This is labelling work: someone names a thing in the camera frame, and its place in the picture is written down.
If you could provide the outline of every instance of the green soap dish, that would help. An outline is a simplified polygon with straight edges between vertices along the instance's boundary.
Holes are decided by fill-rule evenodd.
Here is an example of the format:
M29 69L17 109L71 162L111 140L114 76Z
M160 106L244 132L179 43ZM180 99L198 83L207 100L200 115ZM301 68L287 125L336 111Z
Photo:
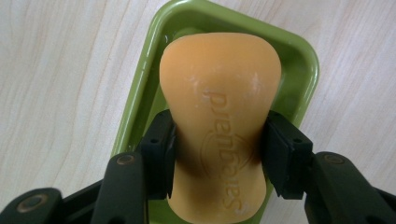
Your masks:
M159 84L159 64L165 47L183 35L212 32L259 36L276 50L282 79L272 109L299 126L318 82L318 58L301 37L203 0L176 0L165 4L148 29L134 80L121 118L112 155L134 150L154 116L166 109ZM243 223L260 223L273 187L267 181L267 198L257 214ZM186 223L167 201L148 203L150 223Z

